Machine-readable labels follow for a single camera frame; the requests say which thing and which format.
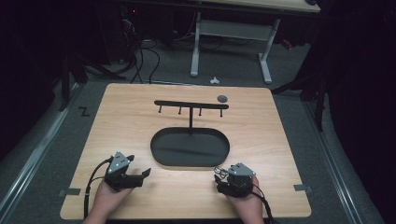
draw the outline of black cable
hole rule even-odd
[[[226,43],[226,44],[232,44],[232,45],[239,45],[239,46],[244,46],[244,45],[248,45],[248,44],[252,44],[252,43],[258,42],[258,40],[254,40],[254,39],[248,39],[248,40],[245,39],[246,42],[238,43],[238,42],[236,42],[236,41],[230,41],[230,40],[228,40],[228,39],[232,39],[232,38],[226,38],[226,39],[224,40],[224,43]]]
[[[262,192],[262,190],[256,185],[253,185],[253,186],[256,187],[262,193],[262,195],[259,195],[253,191],[251,191],[250,193],[253,194],[254,196],[258,197],[262,201],[262,203],[264,204],[265,212],[267,213],[268,219],[270,220],[270,223],[271,224],[278,223],[277,221],[274,220],[274,217],[272,216],[270,204],[267,202],[267,200],[265,200],[265,196],[264,196],[264,193]]]
[[[97,179],[103,179],[103,178],[105,178],[105,177],[104,177],[104,176],[96,177],[95,179],[92,180],[92,182],[95,181],[95,180],[97,180]]]
[[[152,50],[152,49],[145,49],[145,50],[149,50],[149,51],[155,53],[157,55],[157,58],[158,58],[157,64],[155,65],[154,69],[152,70],[151,74],[148,77],[148,83],[151,84],[151,77],[154,74],[155,70],[157,70],[158,65],[160,65],[160,55],[157,52],[155,52],[154,50]]]
[[[182,37],[174,39],[174,41],[182,40],[182,39],[189,38],[189,37],[193,36],[193,35],[191,35],[191,30],[192,30],[192,27],[194,26],[194,24],[196,23],[195,22],[196,17],[197,17],[197,12],[194,11],[194,14],[192,15],[192,21],[191,21],[191,25],[190,25],[189,31],[187,31],[187,33],[184,34]]]
[[[210,48],[205,48],[205,47],[202,46],[201,44],[200,44],[199,46],[200,46],[201,49],[207,49],[207,50],[218,49],[218,48],[220,48],[220,47],[223,45],[223,43],[224,43],[224,38],[222,38],[222,37],[219,36],[219,39],[220,39],[219,45],[216,46],[216,47],[214,47],[214,48],[211,48],[211,49],[210,49]]]
[[[136,63],[136,73],[134,74],[134,77],[132,78],[131,83],[134,83],[134,79],[136,77],[139,77],[140,83],[143,84],[142,77],[140,76],[140,69],[142,69],[142,66],[143,66],[143,51],[142,51],[141,47],[139,48],[139,51],[140,51],[140,58],[142,60],[142,63],[140,64],[139,67],[137,67],[137,63]]]
[[[134,50],[134,48],[135,48],[135,44],[134,44],[134,43],[129,44],[129,46],[128,46],[128,48],[127,48],[127,56],[126,56],[127,58],[129,58],[129,54],[130,54],[131,51]],[[121,68],[121,69],[118,70],[118,71],[114,71],[114,72],[111,71],[111,73],[114,74],[114,75],[120,75],[120,74],[122,74],[122,73],[124,73],[124,72],[127,72],[127,71],[129,71],[130,69],[132,69],[132,68],[135,66],[135,64],[136,64],[136,57],[135,57],[134,54],[133,54],[132,59],[128,62],[128,64],[127,64],[125,67]],[[93,75],[95,75],[95,76],[102,76],[102,75],[104,75],[104,73],[95,73],[94,71],[92,71],[91,69],[89,69],[89,68],[87,68],[87,67],[85,67],[85,70],[86,70],[88,73],[93,74]]]
[[[99,170],[99,168],[101,166],[103,166],[104,164],[108,163],[108,162],[112,162],[113,161],[113,157],[110,157],[109,159],[102,161],[98,166],[96,166],[96,168],[93,170],[90,180],[88,181],[87,184],[87,188],[85,188],[85,196],[84,196],[84,219],[88,216],[88,206],[90,204],[90,190],[91,190],[91,183],[93,180],[97,179],[93,179],[93,177],[95,176],[96,172]]]
[[[191,39],[193,37],[193,35],[192,36],[189,36],[189,37],[186,37],[186,38],[184,38],[184,39],[179,39],[179,40],[174,40],[174,44],[176,44],[176,45],[179,45],[179,46],[181,46],[181,47],[188,47],[188,46],[192,46],[192,45],[194,45],[194,40],[193,39]],[[189,41],[190,43],[189,44],[180,44],[180,43],[178,43],[178,42],[186,42],[186,41]]]

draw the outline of wooden table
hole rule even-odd
[[[127,174],[151,168],[142,188],[135,189],[112,218],[173,219],[237,217],[224,195],[217,193],[213,168],[166,167],[151,155],[151,137],[162,128],[188,127],[189,110],[159,107],[155,100],[219,104],[225,95],[229,109],[194,111],[194,127],[214,128],[230,141],[230,154],[221,165],[244,163],[257,173],[274,217],[308,217],[311,208],[301,185],[274,99],[264,88],[108,85],[61,211],[64,219],[83,219],[84,190],[93,169],[117,150],[134,155]],[[106,165],[97,176],[105,173]],[[92,183],[90,207],[99,180]]]

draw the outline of finger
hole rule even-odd
[[[251,183],[258,187],[259,186],[259,179],[254,175],[254,176],[251,177]]]

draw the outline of human hand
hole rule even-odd
[[[90,223],[106,223],[107,218],[117,210],[121,202],[132,192],[134,189],[123,189],[116,192],[105,181],[99,184],[96,191],[95,201],[91,212],[84,220],[84,224]]]
[[[259,186],[259,180],[256,176],[251,177],[253,185]],[[261,195],[258,188],[253,186],[253,192]],[[241,217],[245,224],[263,224],[262,218],[262,201],[253,194],[249,194],[245,198],[234,198],[226,195],[227,199],[233,205],[236,213]]]

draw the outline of metal rail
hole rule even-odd
[[[73,86],[70,104],[74,102],[81,90],[82,86],[79,86],[77,83]],[[17,206],[21,196],[26,191],[27,187],[35,176],[38,167],[49,151],[50,143],[61,127],[67,113],[68,108],[59,113],[44,138],[41,139],[41,141],[35,147],[35,150],[32,152],[32,155],[21,169],[11,188],[8,190],[7,195],[0,204],[0,223],[7,223],[11,217],[12,212]]]
[[[337,190],[338,197],[340,198],[341,204],[344,206],[344,210],[346,211],[346,216],[349,219],[349,223],[354,224],[362,224],[361,216],[357,207],[355,206],[349,188],[344,181],[344,178],[338,169],[337,163],[335,162],[332,153],[328,148],[327,140],[323,134],[318,129],[317,124],[315,123],[315,111],[314,108],[308,102],[303,102],[303,107],[305,113],[310,117],[310,123],[315,130],[317,138],[321,144],[321,152],[323,158],[326,162],[327,168],[329,169],[329,174],[332,178],[332,182],[334,183],[335,189]]]

